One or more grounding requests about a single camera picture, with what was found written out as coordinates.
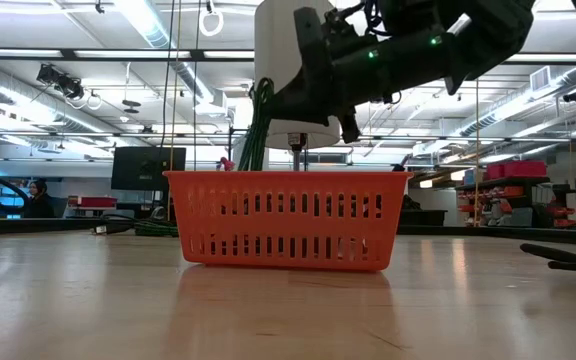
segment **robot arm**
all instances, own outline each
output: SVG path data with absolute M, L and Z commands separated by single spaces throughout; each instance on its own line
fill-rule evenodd
M 355 105 L 392 103 L 392 94 L 443 78 L 450 95 L 521 50 L 532 25 L 534 0 L 363 0 L 333 9 L 320 24 L 316 11 L 295 11 L 302 67 L 267 103 L 268 115 L 328 126 L 334 115 L 344 142 L 360 135 Z M 363 9 L 359 36 L 346 18 Z M 449 28 L 462 14 L 471 21 Z M 385 30 L 376 30 L 383 23 Z M 377 35 L 386 36 L 379 41 Z

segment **orange basket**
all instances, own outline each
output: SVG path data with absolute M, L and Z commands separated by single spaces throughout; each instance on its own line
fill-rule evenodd
M 165 172 L 184 258 L 383 270 L 410 174 Z

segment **white cylindrical housing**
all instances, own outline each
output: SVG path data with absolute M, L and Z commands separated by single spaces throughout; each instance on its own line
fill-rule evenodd
M 324 13 L 332 9 L 328 0 L 265 0 L 255 12 L 255 81 L 264 77 L 275 83 L 275 92 L 285 87 L 299 72 L 301 56 L 297 45 L 294 11 L 302 7 L 317 10 L 323 22 Z M 290 149 L 288 134 L 308 134 L 309 149 L 339 142 L 340 125 L 336 117 L 328 118 L 329 126 L 301 121 L 273 119 L 266 146 Z

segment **table surface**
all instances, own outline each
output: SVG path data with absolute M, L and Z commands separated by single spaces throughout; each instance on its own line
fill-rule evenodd
M 386 271 L 339 273 L 193 265 L 171 238 L 1 236 L 0 360 L 576 359 L 576 273 L 520 243 L 399 236 Z

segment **computer monitor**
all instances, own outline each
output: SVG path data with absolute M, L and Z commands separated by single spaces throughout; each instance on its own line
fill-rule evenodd
M 111 187 L 113 190 L 168 190 L 163 172 L 170 169 L 170 149 L 121 147 L 115 150 Z M 186 149 L 173 149 L 173 170 L 186 169 Z

